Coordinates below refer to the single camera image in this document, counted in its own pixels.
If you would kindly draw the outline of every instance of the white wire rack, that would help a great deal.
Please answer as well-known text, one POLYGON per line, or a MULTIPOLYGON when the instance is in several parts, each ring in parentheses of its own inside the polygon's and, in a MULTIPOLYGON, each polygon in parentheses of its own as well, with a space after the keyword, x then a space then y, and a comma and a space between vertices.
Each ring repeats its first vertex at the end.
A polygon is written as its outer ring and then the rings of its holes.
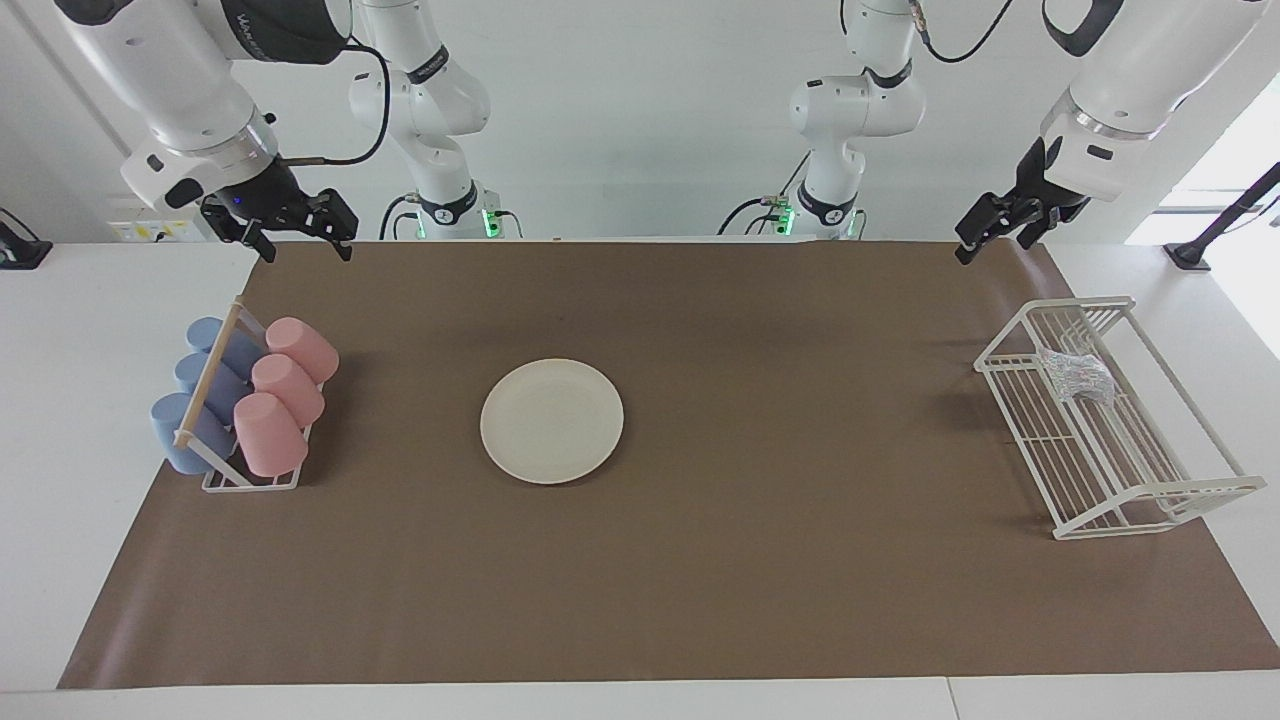
POLYGON ((1167 530, 1266 487, 1247 475, 1133 316, 1132 297, 1028 302, 987 346, 983 374, 1053 519, 1076 539, 1167 530), (1164 372, 1234 477, 1192 479, 1103 342, 1126 323, 1164 372), (1039 351, 1092 355, 1116 380, 1106 405, 1060 398, 1039 351))
MULTIPOLYGON (((227 345, 230 342, 232 333, 237 329, 247 333, 257 345, 266 348, 266 331, 262 328, 262 324, 259 323, 257 319, 253 318, 253 315, 244 307, 243 297, 237 297, 236 301, 232 302, 232 307, 227 313, 227 318, 223 320, 221 332, 218 333, 218 338, 214 341, 214 346, 209 351, 209 361, 205 364, 205 370, 200 374, 200 380, 196 383, 195 392, 192 392, 192 398, 187 405, 187 414, 182 419, 182 425, 177 432, 174 432, 173 445, 178 450, 191 448, 196 455, 204 457, 206 462, 212 465, 214 469, 205 473, 204 482, 201 483, 205 492, 223 493, 293 489, 298 487, 298 478, 302 475, 301 465, 292 473, 284 475, 278 475, 275 478, 259 478, 247 469, 242 471, 236 466, 244 465, 243 459, 237 457, 239 455, 239 443, 237 443, 237 446, 232 450, 232 457, 223 460, 196 436, 196 419, 200 415, 200 409, 204 406, 205 398, 209 396, 209 389, 214 382, 214 373, 216 372, 223 355, 227 352, 227 345)), ((317 387, 321 392, 324 391, 324 383, 320 383, 317 387)), ((312 425, 307 425, 302 429, 302 437, 307 442, 311 441, 311 427, 312 425)))

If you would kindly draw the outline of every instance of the white dish rack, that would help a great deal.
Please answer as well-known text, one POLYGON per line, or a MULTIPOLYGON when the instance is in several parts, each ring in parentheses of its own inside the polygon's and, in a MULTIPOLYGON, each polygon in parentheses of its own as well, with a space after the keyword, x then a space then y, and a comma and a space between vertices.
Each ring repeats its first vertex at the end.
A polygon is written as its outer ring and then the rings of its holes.
POLYGON ((983 374, 1053 519, 1053 537, 1164 532, 1266 487, 1248 475, 1133 316, 1132 297, 1028 302, 987 346, 983 374), (1234 477, 1193 479, 1152 420, 1105 337, 1126 323, 1234 477), (1092 355, 1116 382, 1114 405, 1062 400, 1039 351, 1092 355))
MULTIPOLYGON (((183 415, 182 425, 174 432, 173 445, 178 450, 191 450, 196 455, 201 456, 206 462, 209 462, 214 469, 205 473, 201 482, 201 488, 209 493, 242 493, 242 492, 270 492, 270 491, 283 491, 293 489, 298 487, 298 478, 302 475, 302 466, 298 465, 292 473, 284 475, 278 475, 275 478, 259 478, 252 473, 241 471, 232 464, 243 465, 243 459, 237 459, 236 454, 239 450, 239 441, 232 448, 232 457, 223 460, 214 452, 198 436, 196 436, 196 420, 200 416, 200 411, 205 405, 205 398, 209 397, 209 389, 214 383, 214 373, 216 372, 218 364, 221 363, 223 355, 227 352, 227 345, 230 342, 232 333, 241 331, 248 334, 260 347, 266 348, 266 329, 261 323, 244 307, 243 296, 237 296, 236 301, 232 302, 230 310, 227 311, 227 318, 223 320, 223 328, 218 333, 218 338, 214 341, 212 348, 209 351, 209 361, 205 364, 205 370, 200 374, 200 380, 196 383, 196 389, 192 392, 191 402, 187 405, 187 413, 183 415)), ((324 392, 324 383, 317 386, 320 392, 324 392)), ((311 442, 311 428, 307 425, 302 428, 302 438, 311 442)))

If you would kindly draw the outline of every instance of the white wall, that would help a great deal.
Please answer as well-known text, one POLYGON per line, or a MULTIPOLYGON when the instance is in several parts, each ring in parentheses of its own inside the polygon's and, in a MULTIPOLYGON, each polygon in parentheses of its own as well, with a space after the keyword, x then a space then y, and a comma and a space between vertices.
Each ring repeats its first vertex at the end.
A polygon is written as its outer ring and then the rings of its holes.
MULTIPOLYGON (((3 3, 26 9, 65 64, 88 73, 51 3, 3 3)), ((787 122, 792 88, 856 69, 844 51, 835 0, 431 5, 456 61, 493 96, 489 128, 462 140, 472 170, 521 214, 531 236, 714 231, 739 201, 777 191, 804 152, 787 122)), ((937 45, 943 53, 968 47, 1000 5, 931 3, 937 45)), ((12 67, 42 63, 15 61, 12 67)), ((264 110, 279 115, 287 154, 338 156, 362 151, 372 135, 347 109, 347 85, 366 69, 369 59, 352 56, 323 68, 241 64, 236 74, 264 110)), ((1038 3, 1015 3, 969 63, 941 65, 918 53, 916 72, 929 92, 924 124, 906 137, 865 142, 868 237, 950 237, 980 192, 1009 188, 1075 69, 1076 60, 1044 33, 1038 3)), ((1277 69, 1280 12, 1271 12, 1239 58, 1166 131, 1143 187, 1114 206, 1092 208, 1060 238, 1123 241, 1277 69)), ((118 135, 138 137, 137 119, 105 88, 86 91, 118 135)), ((51 136, 46 155, 65 141, 51 136)), ((392 149, 362 167, 298 174, 311 191, 340 190, 361 215, 364 236, 376 232, 387 201, 411 188, 392 149)))
POLYGON ((65 53, 31 32, 27 5, 36 3, 0 0, 0 205, 46 240, 110 241, 110 199, 128 192, 123 146, 68 82, 65 53))

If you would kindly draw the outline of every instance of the black stand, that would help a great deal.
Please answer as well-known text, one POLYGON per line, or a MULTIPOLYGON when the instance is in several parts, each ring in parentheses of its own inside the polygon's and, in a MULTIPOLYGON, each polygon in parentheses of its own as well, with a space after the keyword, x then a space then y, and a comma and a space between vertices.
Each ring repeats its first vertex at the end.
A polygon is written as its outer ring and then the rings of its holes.
POLYGON ((0 270, 35 270, 52 249, 52 242, 26 241, 0 223, 0 270))
POLYGON ((1222 210, 1222 214, 1210 227, 1204 228, 1204 232, 1199 237, 1181 245, 1166 245, 1165 252, 1169 254, 1169 259, 1184 270, 1208 270, 1208 263, 1204 261, 1204 250, 1277 184, 1280 184, 1280 163, 1271 165, 1271 169, 1263 173, 1258 178, 1258 182, 1253 183, 1249 190, 1245 190, 1244 195, 1231 204, 1230 208, 1222 210))

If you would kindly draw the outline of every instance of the wall outlet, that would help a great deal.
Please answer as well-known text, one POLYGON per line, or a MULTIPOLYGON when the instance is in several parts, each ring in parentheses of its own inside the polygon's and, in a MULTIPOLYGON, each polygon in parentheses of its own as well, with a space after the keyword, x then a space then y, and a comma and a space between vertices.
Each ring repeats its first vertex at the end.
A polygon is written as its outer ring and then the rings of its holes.
POLYGON ((150 208, 118 208, 108 225, 120 242, 209 242, 212 229, 196 213, 187 211, 160 217, 150 208))

